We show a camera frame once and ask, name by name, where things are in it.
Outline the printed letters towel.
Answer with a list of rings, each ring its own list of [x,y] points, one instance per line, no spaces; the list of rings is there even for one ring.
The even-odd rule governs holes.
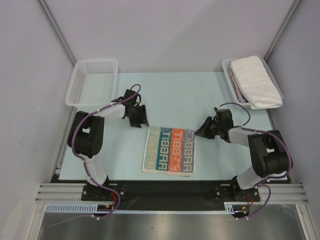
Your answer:
[[[149,127],[142,171],[181,177],[195,176],[196,135],[194,130]]]

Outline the white towel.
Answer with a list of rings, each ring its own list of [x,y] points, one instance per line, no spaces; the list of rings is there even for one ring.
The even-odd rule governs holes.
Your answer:
[[[252,109],[272,109],[283,105],[280,92],[257,55],[234,60],[230,67],[239,90]]]

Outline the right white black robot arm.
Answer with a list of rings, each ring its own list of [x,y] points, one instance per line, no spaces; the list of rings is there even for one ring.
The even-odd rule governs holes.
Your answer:
[[[249,191],[265,183],[269,178],[285,178],[293,167],[293,160],[278,130],[250,130],[234,125],[229,109],[214,109],[215,116],[206,118],[195,132],[196,136],[214,139],[216,136],[227,143],[248,147],[251,166],[234,176],[230,184],[230,196],[242,201]]]

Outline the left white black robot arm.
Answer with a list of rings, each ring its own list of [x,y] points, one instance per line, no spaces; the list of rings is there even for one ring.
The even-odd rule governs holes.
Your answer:
[[[109,105],[94,112],[79,110],[73,119],[67,145],[73,155],[81,160],[87,182],[94,185],[92,194],[99,200],[105,200],[110,195],[110,187],[105,184],[108,175],[96,157],[103,147],[105,126],[125,118],[129,119],[129,125],[133,128],[149,126],[146,106],[141,104],[140,91],[133,90],[140,86],[133,85],[125,91],[124,96],[112,100]]]

